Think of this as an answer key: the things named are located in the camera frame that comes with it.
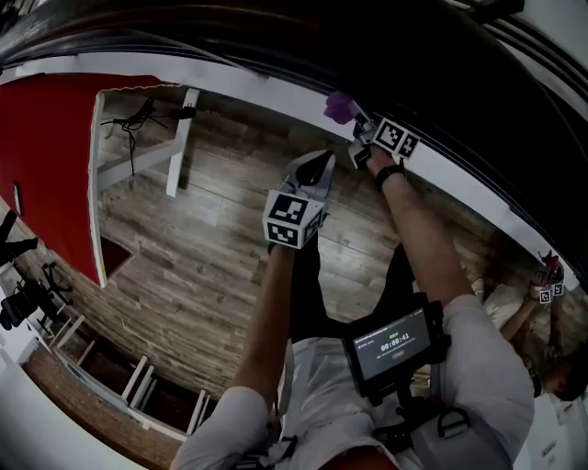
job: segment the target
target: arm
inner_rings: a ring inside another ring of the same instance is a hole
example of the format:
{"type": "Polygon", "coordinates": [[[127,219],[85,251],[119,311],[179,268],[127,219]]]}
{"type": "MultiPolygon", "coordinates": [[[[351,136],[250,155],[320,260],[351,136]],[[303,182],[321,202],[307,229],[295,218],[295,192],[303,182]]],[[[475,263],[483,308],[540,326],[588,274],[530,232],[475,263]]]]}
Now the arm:
{"type": "MultiPolygon", "coordinates": [[[[376,145],[372,145],[371,155],[367,167],[374,177],[385,166],[396,164],[376,145]]],[[[382,191],[414,278],[429,300],[440,300],[444,307],[462,294],[471,294],[451,237],[406,178],[400,173],[391,175],[382,191]]]]}
{"type": "Polygon", "coordinates": [[[536,309],[538,303],[534,298],[527,297],[517,312],[504,323],[503,327],[500,328],[500,333],[503,334],[507,341],[512,341],[521,327],[530,323],[528,320],[532,318],[531,313],[536,309]]]}
{"type": "Polygon", "coordinates": [[[560,320],[563,315],[563,296],[556,296],[551,304],[549,346],[561,348],[560,320]]]}
{"type": "Polygon", "coordinates": [[[290,310],[294,250],[276,245],[269,257],[247,340],[243,362],[232,386],[258,392],[270,410],[282,376],[290,310]]]}
{"type": "Polygon", "coordinates": [[[288,341],[294,251],[276,245],[269,257],[245,343],[243,362],[214,412],[180,447],[173,470],[225,470],[266,436],[288,341]]]}
{"type": "MultiPolygon", "coordinates": [[[[367,161],[372,174],[391,164],[390,156],[372,146],[367,161]]],[[[472,295],[451,238],[406,179],[393,174],[383,191],[417,283],[444,306],[444,330],[452,343],[446,360],[432,368],[431,381],[438,383],[434,393],[447,406],[482,418],[514,460],[533,420],[528,372],[472,295]]]]}

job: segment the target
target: touchscreen display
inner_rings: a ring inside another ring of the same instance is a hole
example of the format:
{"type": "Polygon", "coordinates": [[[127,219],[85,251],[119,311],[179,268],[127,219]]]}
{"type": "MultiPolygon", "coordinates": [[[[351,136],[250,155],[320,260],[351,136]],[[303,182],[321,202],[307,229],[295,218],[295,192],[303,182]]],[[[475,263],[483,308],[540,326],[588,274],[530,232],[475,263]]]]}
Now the touchscreen display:
{"type": "Polygon", "coordinates": [[[364,380],[403,363],[431,345],[422,308],[353,343],[364,380]]]}

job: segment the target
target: white wall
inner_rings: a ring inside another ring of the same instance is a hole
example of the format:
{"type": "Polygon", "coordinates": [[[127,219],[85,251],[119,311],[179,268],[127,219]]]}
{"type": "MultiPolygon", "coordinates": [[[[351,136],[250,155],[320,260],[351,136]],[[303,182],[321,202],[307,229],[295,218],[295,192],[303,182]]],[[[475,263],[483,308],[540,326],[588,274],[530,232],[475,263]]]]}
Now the white wall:
{"type": "Polygon", "coordinates": [[[0,448],[18,470],[143,469],[79,427],[17,364],[0,375],[0,448]]]}
{"type": "Polygon", "coordinates": [[[588,418],[580,399],[562,403],[550,395],[535,399],[535,419],[514,470],[588,468],[588,418]]]}

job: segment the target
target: red fabric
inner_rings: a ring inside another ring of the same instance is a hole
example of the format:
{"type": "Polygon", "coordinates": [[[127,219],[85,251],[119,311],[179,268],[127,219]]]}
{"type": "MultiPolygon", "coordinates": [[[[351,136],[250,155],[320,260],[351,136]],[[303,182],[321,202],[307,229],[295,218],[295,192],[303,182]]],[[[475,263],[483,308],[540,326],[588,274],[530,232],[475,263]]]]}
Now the red fabric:
{"type": "Polygon", "coordinates": [[[38,75],[0,86],[0,196],[45,244],[98,283],[88,164],[96,94],[161,84],[151,76],[38,75]]]}

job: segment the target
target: purple object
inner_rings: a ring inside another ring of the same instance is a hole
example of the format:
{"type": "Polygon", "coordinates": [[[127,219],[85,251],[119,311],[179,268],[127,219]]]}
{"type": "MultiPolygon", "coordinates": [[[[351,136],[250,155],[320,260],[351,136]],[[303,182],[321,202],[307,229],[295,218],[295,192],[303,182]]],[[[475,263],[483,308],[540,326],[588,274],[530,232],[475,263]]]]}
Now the purple object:
{"type": "Polygon", "coordinates": [[[351,97],[342,92],[331,93],[327,98],[327,108],[324,110],[324,115],[337,124],[347,124],[353,119],[353,115],[349,110],[351,101],[351,97]]]}

